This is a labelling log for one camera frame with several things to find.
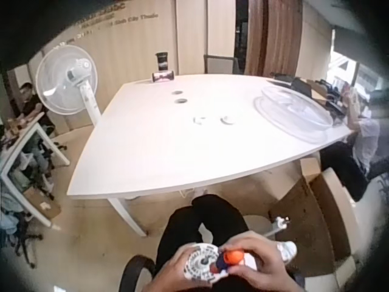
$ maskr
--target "person's left hand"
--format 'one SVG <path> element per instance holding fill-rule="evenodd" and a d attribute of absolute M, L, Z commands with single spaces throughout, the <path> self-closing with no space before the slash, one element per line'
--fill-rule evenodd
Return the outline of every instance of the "person's left hand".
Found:
<path fill-rule="evenodd" d="M 181 246 L 176 254 L 164 265 L 154 280 L 143 292 L 175 292 L 196 287 L 211 287 L 207 282 L 188 280 L 184 276 L 184 266 L 190 254 L 196 250 L 193 244 Z"/>

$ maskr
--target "person in white shirt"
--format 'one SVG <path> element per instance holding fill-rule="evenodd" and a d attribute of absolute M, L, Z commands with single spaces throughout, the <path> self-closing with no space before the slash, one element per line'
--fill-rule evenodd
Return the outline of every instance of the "person in white shirt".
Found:
<path fill-rule="evenodd" d="M 355 88 L 344 94 L 343 103 L 348 107 L 347 126 L 356 132 L 355 142 L 332 144 L 320 151 L 320 160 L 322 170 L 334 169 L 354 201 L 359 201 L 370 181 L 368 175 L 378 147 L 380 125 L 371 117 L 366 100 L 359 97 Z"/>

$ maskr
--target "person in black shirt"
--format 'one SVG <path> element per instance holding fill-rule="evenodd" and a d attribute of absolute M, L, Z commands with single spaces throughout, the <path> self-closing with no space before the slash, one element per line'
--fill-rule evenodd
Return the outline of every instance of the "person in black shirt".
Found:
<path fill-rule="evenodd" d="M 32 92 L 32 84 L 27 82 L 20 87 L 20 93 L 23 99 L 22 114 L 18 117 L 18 120 L 32 120 L 40 112 L 44 112 L 44 116 L 39 120 L 39 124 L 45 130 L 47 135 L 53 133 L 55 126 L 53 122 L 47 116 L 48 109 L 43 106 L 37 94 Z"/>

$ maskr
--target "person's right hand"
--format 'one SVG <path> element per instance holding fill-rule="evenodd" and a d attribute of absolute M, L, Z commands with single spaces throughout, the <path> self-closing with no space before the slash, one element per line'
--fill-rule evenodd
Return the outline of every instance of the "person's right hand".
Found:
<path fill-rule="evenodd" d="M 221 251 L 243 249 L 251 252 L 260 260 L 258 271 L 244 265 L 231 266 L 229 274 L 246 279 L 251 286 L 266 291 L 301 292 L 304 291 L 286 272 L 277 242 L 267 239 L 253 231 L 232 237 L 220 247 Z"/>

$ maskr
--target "white shirt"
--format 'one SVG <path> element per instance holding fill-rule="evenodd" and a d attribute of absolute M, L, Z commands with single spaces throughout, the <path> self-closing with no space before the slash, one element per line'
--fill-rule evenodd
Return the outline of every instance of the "white shirt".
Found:
<path fill-rule="evenodd" d="M 360 131 L 353 147 L 353 156 L 358 165 L 367 172 L 370 170 L 370 161 L 374 157 L 378 147 L 379 122 L 374 119 L 364 118 L 359 120 Z"/>

